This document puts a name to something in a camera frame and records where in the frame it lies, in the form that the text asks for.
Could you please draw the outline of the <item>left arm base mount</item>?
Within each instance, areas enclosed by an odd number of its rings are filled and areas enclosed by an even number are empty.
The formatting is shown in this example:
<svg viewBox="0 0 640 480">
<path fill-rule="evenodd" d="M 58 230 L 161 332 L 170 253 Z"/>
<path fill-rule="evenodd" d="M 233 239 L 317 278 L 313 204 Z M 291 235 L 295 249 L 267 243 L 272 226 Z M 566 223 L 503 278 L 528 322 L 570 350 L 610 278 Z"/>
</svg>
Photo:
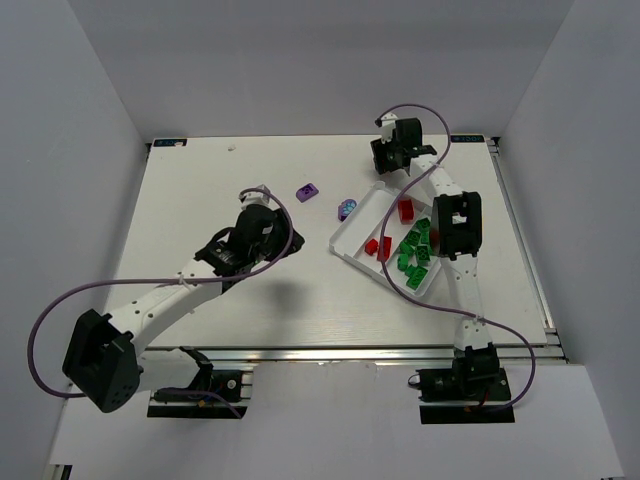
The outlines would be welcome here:
<svg viewBox="0 0 640 480">
<path fill-rule="evenodd" d="M 139 366 L 149 418 L 240 420 L 247 412 L 252 373 L 239 366 L 216 364 L 192 347 L 147 351 Z"/>
</svg>

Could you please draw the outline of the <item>small green lego brick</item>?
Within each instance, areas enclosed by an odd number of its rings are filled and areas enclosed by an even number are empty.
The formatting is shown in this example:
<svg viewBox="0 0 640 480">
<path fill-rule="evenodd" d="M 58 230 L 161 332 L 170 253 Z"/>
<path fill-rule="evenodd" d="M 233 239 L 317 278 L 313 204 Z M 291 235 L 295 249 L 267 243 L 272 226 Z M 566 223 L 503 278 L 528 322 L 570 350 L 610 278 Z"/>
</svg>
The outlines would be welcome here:
<svg viewBox="0 0 640 480">
<path fill-rule="evenodd" d="M 412 276 L 407 280 L 406 286 L 411 290 L 416 290 L 421 285 L 422 281 L 422 278 L 418 276 Z"/>
</svg>

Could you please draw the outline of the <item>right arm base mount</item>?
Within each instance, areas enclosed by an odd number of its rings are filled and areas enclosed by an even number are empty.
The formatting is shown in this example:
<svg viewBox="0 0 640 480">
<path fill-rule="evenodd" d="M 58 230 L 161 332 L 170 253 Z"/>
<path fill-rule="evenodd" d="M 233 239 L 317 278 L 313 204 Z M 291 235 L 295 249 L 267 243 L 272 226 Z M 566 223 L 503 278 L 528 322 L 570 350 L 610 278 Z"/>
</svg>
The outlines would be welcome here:
<svg viewBox="0 0 640 480">
<path fill-rule="evenodd" d="M 419 393 L 423 425 L 512 424 L 511 390 L 496 350 L 457 353 L 448 368 L 425 368 L 407 380 Z"/>
</svg>

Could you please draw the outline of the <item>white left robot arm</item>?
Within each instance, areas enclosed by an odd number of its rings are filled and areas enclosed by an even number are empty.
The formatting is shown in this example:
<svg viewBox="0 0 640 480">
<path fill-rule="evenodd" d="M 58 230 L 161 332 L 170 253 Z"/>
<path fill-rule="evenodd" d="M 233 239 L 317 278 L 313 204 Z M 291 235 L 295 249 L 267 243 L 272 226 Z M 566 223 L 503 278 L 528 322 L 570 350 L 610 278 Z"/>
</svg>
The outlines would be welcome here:
<svg viewBox="0 0 640 480">
<path fill-rule="evenodd" d="M 174 278 L 156 282 L 147 294 L 108 313 L 83 313 L 63 373 L 104 413 L 119 409 L 139 391 L 193 400 L 217 397 L 213 366 L 197 349 L 179 346 L 153 353 L 149 344 L 244 280 L 259 263 L 295 254 L 304 243 L 283 209 L 247 207 L 234 226 L 217 232 Z"/>
</svg>

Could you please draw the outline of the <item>small red lego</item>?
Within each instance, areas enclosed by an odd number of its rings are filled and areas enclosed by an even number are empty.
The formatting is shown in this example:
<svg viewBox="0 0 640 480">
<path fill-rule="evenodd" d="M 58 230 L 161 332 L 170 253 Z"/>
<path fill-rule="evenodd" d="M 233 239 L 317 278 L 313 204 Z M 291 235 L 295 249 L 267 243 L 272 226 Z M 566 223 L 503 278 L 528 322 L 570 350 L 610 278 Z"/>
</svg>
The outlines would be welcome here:
<svg viewBox="0 0 640 480">
<path fill-rule="evenodd" d="M 364 252 L 369 256 L 375 255 L 378 252 L 378 249 L 379 243 L 376 239 L 369 240 L 364 246 Z"/>
</svg>

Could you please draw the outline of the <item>green 2x2 lego brick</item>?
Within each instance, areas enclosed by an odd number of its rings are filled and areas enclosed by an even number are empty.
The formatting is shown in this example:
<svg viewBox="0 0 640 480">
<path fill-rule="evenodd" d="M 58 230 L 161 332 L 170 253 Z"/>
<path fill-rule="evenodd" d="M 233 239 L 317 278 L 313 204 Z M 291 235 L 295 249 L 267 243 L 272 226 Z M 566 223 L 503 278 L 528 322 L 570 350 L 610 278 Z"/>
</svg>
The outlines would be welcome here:
<svg viewBox="0 0 640 480">
<path fill-rule="evenodd" d="M 428 245 L 418 245 L 415 248 L 416 262 L 421 265 L 428 265 L 431 261 L 431 249 Z"/>
</svg>

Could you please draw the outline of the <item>red and green lego stack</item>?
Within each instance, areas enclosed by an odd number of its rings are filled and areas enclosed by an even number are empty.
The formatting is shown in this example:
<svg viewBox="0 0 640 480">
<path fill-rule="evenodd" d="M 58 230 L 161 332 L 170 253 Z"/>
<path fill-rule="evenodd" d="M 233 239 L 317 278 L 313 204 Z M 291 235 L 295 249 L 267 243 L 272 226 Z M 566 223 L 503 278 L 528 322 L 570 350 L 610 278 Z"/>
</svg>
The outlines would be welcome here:
<svg viewBox="0 0 640 480">
<path fill-rule="evenodd" d="M 392 252 L 392 238 L 384 236 L 379 244 L 377 252 L 377 260 L 380 262 L 387 262 Z"/>
</svg>

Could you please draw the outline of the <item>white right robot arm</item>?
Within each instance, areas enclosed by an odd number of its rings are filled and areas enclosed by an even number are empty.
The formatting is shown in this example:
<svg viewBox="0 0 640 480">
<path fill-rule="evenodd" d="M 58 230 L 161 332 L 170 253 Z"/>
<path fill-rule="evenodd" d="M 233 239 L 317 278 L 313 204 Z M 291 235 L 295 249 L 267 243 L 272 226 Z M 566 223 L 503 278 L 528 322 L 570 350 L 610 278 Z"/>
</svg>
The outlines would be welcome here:
<svg viewBox="0 0 640 480">
<path fill-rule="evenodd" d="M 467 398 L 484 396 L 499 379 L 500 362 L 485 323 L 477 279 L 482 244 L 482 204 L 477 192 L 465 191 L 423 144 L 421 122 L 387 113 L 375 121 L 380 137 L 371 142 L 379 174 L 404 170 L 431 200 L 429 244 L 439 258 L 459 321 L 454 358 L 445 381 Z"/>
</svg>

